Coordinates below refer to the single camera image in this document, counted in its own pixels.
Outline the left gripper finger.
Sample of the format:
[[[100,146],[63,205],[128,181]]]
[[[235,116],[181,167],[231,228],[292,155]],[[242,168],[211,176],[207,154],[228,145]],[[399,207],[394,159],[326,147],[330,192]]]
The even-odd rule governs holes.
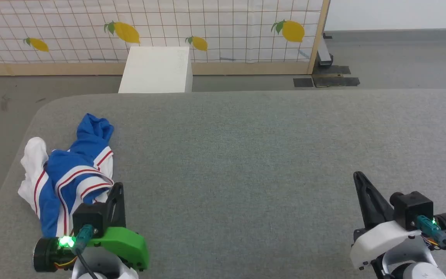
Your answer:
[[[115,183],[106,200],[106,226],[126,227],[124,185]]]

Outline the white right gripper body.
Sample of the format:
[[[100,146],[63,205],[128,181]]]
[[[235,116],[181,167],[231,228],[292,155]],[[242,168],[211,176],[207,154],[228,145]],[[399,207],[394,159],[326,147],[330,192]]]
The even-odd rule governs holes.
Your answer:
[[[349,258],[355,269],[439,270],[434,250],[446,250],[446,214],[433,220],[419,216],[417,229],[407,231],[395,221],[387,221],[358,235]]]

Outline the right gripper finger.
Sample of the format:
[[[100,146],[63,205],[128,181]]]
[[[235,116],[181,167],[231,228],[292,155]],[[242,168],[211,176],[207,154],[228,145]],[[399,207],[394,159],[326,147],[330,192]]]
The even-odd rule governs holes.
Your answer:
[[[393,220],[394,209],[367,176],[356,171],[353,174],[364,228],[370,230],[379,224]]]

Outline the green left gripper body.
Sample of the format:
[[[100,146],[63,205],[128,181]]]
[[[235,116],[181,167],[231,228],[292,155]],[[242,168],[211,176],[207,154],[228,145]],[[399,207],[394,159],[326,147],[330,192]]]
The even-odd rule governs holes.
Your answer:
[[[41,238],[33,253],[33,268],[36,272],[73,270],[85,260],[86,255],[102,259],[114,255],[128,268],[143,272],[149,266],[150,256],[144,238],[124,227],[109,227],[100,238],[94,238],[91,226],[76,236]]]

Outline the blue white sports jersey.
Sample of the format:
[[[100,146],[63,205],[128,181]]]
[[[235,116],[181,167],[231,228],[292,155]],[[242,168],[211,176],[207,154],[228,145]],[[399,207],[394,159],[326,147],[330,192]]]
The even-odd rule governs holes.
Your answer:
[[[42,138],[27,141],[20,160],[25,170],[18,194],[39,219],[44,237],[71,235],[73,213],[82,204],[105,202],[113,187],[114,126],[86,114],[67,150],[47,152]]]

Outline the white box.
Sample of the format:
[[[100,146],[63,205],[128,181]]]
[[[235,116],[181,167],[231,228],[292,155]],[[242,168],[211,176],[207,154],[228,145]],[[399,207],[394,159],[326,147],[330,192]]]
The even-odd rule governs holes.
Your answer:
[[[188,46],[132,46],[118,93],[188,93],[192,81]]]

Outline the grey metal partition foot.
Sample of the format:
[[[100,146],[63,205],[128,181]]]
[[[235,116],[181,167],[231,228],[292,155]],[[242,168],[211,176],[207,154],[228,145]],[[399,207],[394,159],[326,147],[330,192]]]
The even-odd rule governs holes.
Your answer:
[[[331,36],[322,34],[319,46],[317,48],[317,65],[319,67],[330,67],[333,64],[333,55],[329,53],[325,39],[331,39]]]

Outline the lemon print partition screen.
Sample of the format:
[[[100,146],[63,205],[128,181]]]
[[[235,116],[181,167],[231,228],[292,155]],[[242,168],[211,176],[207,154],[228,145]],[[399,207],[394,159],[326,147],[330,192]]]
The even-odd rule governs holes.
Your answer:
[[[311,74],[331,0],[0,0],[0,76],[121,74],[187,47],[196,75]]]

